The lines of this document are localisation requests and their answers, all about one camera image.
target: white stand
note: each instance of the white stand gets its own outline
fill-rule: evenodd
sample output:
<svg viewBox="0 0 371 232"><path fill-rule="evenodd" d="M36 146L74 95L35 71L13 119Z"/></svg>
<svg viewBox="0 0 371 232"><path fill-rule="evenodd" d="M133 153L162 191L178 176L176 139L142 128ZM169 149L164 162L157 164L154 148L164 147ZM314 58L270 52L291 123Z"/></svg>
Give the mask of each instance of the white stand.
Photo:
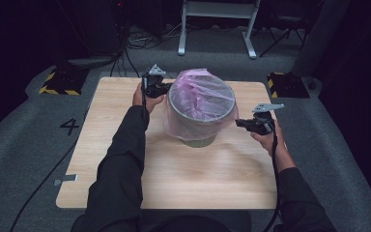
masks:
<svg viewBox="0 0 371 232"><path fill-rule="evenodd" d="M211 16L211 17L233 17L249 18L248 31L243 32L243 40L249 57L257 57L250 35L258 13L261 0L255 0L255 4L236 4L236 3L212 3L212 2L192 2L183 1L182 13L182 35L180 36L179 55L186 53L186 17L187 16Z"/></svg>

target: wooden tabletop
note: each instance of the wooden tabletop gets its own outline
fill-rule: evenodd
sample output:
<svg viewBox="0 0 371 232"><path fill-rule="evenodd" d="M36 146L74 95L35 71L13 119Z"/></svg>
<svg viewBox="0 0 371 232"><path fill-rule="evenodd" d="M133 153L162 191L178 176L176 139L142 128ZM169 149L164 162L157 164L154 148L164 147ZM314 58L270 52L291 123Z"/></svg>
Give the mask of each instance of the wooden tabletop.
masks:
<svg viewBox="0 0 371 232"><path fill-rule="evenodd" d="M86 208L89 186L96 180L98 165L131 106L139 82L139 78L130 77L100 80L66 173L76 174L77 181L62 184L56 200L58 207ZM242 119L251 119L251 110L258 103L270 102L262 83L226 83L234 91ZM161 114L159 104L146 131L143 209L275 207L271 158L249 132L232 124L211 145L191 148L164 132Z"/></svg>

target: person's left hand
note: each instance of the person's left hand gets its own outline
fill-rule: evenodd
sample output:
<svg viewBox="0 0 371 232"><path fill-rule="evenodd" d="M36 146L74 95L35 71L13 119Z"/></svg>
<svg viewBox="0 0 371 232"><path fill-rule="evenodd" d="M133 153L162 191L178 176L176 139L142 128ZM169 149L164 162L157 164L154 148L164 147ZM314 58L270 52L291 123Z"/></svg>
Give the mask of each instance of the person's left hand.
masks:
<svg viewBox="0 0 371 232"><path fill-rule="evenodd" d="M133 104L132 105L143 105L143 94L141 92L141 82L138 83L137 89L133 94ZM146 108L151 114L156 104L161 103L164 100L164 96L159 96L156 99L152 99L146 96Z"/></svg>

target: hand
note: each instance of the hand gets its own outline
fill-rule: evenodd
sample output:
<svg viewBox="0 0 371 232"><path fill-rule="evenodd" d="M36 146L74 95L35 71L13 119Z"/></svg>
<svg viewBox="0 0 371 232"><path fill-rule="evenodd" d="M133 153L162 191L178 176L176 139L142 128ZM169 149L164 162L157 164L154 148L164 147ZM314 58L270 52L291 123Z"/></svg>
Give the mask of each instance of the hand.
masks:
<svg viewBox="0 0 371 232"><path fill-rule="evenodd" d="M282 129L279 126L278 121L276 121L276 120L273 120L273 121L275 123L275 131L276 131L276 136L278 138L278 145L276 147L276 151L277 152L283 152L283 150L286 150L284 135L282 133ZM251 137L253 139L257 140L258 142L260 142L261 145L263 146L263 148L265 150L267 150L268 154L270 156L272 155L273 133L266 134L266 135L261 135L261 134L256 133L256 132L252 132Z"/></svg>
<svg viewBox="0 0 371 232"><path fill-rule="evenodd" d="M161 103L164 100L164 96L159 96L156 99L152 99L146 96L146 108L151 114L156 104ZM143 93L141 91L141 83L138 83L137 89L133 94L132 105L143 105Z"/></svg>
<svg viewBox="0 0 371 232"><path fill-rule="evenodd" d="M276 167L278 172L281 172L286 168L296 167L296 165L289 154L288 149L285 147L285 139L281 127L276 120L273 121L275 123L275 132L278 139L278 144L275 150ZM261 135L253 132L251 137L260 142L263 148L268 151L268 154L272 156L273 133Z"/></svg>

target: black sleeve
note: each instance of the black sleeve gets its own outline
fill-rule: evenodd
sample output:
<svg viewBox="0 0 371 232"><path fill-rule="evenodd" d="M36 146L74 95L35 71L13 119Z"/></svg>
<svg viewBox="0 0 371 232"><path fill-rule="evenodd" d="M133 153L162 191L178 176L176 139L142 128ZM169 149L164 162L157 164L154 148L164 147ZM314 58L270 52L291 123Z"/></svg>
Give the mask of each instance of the black sleeve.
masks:
<svg viewBox="0 0 371 232"><path fill-rule="evenodd" d="M283 231L336 231L300 171L293 167L279 173Z"/></svg>
<svg viewBox="0 0 371 232"><path fill-rule="evenodd" d="M144 107L128 110L89 188L86 212L71 231L137 231L148 125Z"/></svg>

